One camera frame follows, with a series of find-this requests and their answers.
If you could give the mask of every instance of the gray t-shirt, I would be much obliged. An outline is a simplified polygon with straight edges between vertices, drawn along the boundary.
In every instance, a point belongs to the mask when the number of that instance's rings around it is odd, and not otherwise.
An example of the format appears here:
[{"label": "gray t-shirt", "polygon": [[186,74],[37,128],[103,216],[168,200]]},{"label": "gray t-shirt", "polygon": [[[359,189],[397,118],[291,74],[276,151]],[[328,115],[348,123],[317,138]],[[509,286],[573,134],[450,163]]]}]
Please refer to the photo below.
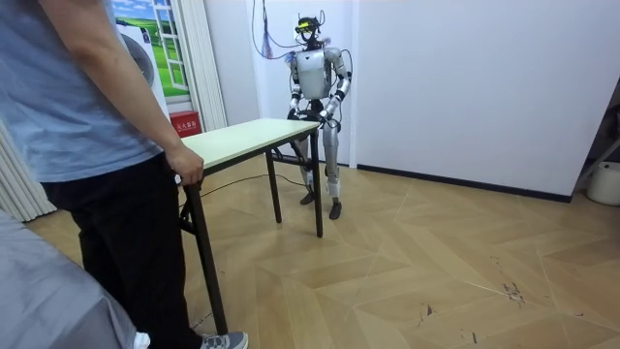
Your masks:
[{"label": "gray t-shirt", "polygon": [[0,6],[0,120],[41,182],[102,175],[161,153],[76,65],[37,0]]}]

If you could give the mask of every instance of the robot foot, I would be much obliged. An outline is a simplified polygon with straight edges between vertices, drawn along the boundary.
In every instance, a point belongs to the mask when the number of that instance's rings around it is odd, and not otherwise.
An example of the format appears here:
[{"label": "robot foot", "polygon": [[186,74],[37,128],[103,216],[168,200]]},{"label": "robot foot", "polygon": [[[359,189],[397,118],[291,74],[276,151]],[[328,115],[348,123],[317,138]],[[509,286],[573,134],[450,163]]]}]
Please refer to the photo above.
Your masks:
[{"label": "robot foot", "polygon": [[301,201],[299,202],[302,205],[308,205],[314,201],[314,194],[308,193]]},{"label": "robot foot", "polygon": [[331,207],[329,212],[329,219],[334,220],[340,217],[340,211],[342,210],[342,203],[336,203]]}]

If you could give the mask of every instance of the humanoid robot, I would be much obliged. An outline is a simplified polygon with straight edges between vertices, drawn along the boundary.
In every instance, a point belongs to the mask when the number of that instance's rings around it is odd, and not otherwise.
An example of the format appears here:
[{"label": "humanoid robot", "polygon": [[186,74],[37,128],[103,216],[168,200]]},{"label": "humanoid robot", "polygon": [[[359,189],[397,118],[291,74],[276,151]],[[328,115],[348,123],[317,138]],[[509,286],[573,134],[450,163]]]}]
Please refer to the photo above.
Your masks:
[{"label": "humanoid robot", "polygon": [[[290,52],[286,62],[291,68],[293,80],[289,119],[319,121],[323,128],[323,146],[325,149],[325,175],[327,176],[327,192],[333,200],[329,213],[330,219],[340,217],[342,203],[340,202],[340,173],[338,170],[338,133],[340,121],[333,115],[340,108],[340,104],[349,93],[352,72],[347,71],[342,51],[339,48],[328,48],[326,41],[320,41],[321,33],[319,22],[315,17],[300,18],[295,32],[303,40],[305,48],[301,51]],[[330,95],[331,71],[336,73],[338,85],[335,93]],[[321,100],[329,98],[326,106]],[[305,111],[299,109],[299,101],[308,100]],[[308,189],[308,194],[300,201],[308,205],[314,201],[312,192],[312,171],[308,165],[308,138],[291,143],[296,157],[299,160],[301,176]]]}]

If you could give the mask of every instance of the white curtain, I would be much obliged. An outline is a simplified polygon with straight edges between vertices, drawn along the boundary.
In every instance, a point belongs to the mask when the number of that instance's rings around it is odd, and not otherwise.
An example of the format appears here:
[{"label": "white curtain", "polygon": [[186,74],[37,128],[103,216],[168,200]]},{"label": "white curtain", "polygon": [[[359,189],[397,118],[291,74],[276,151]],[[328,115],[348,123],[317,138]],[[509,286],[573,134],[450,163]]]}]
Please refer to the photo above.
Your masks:
[{"label": "white curtain", "polygon": [[16,154],[0,122],[0,209],[25,222],[56,210]]},{"label": "white curtain", "polygon": [[204,1],[173,0],[176,31],[194,110],[204,131],[228,126]]}]

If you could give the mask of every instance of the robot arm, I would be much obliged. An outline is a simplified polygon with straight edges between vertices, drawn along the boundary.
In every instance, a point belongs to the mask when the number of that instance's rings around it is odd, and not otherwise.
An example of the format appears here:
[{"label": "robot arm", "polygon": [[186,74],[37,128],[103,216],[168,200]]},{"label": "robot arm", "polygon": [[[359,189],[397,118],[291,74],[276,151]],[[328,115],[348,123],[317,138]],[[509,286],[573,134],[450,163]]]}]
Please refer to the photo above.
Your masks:
[{"label": "robot arm", "polygon": [[349,89],[351,88],[352,73],[347,71],[345,62],[342,59],[342,51],[339,48],[326,48],[325,59],[327,59],[336,71],[338,77],[338,89],[336,93],[331,97],[325,109],[321,111],[320,116],[327,120],[331,120],[333,114],[336,112],[342,101],[347,97]]},{"label": "robot arm", "polygon": [[293,88],[291,91],[291,103],[289,110],[289,119],[298,118],[299,100],[301,99],[301,86],[299,86],[299,75],[297,73],[297,62],[295,54],[292,53],[287,57],[287,63],[291,69],[291,77],[293,79]]}]

